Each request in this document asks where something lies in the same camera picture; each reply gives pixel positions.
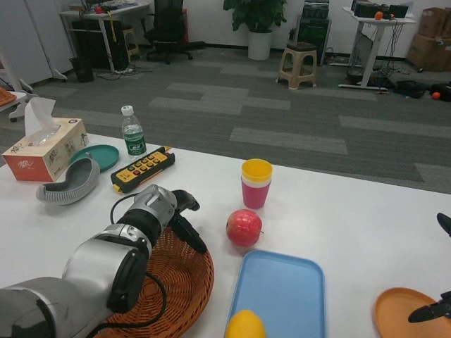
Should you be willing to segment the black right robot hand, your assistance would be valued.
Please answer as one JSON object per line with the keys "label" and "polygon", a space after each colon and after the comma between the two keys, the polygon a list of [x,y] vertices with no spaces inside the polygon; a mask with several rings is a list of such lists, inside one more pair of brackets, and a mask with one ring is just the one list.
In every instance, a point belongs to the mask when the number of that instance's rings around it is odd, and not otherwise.
{"label": "black right robot hand", "polygon": [[[450,235],[451,219],[443,213],[438,213],[437,221],[442,229]],[[451,304],[450,292],[445,292],[440,295],[440,300],[430,305],[422,306],[414,310],[408,317],[409,323],[422,323],[429,320],[435,320],[441,317],[450,319]]]}

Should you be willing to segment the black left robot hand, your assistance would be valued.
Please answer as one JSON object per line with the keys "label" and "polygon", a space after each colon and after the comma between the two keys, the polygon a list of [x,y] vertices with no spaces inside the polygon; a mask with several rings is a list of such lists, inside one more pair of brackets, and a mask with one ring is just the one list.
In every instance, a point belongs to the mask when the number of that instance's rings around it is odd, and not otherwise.
{"label": "black left robot hand", "polygon": [[196,252],[205,254],[207,252],[206,244],[191,223],[181,215],[186,209],[198,211],[200,209],[198,201],[185,190],[173,190],[172,193],[176,198],[177,206],[175,207],[174,216],[169,222],[170,228],[181,241],[187,243]]}

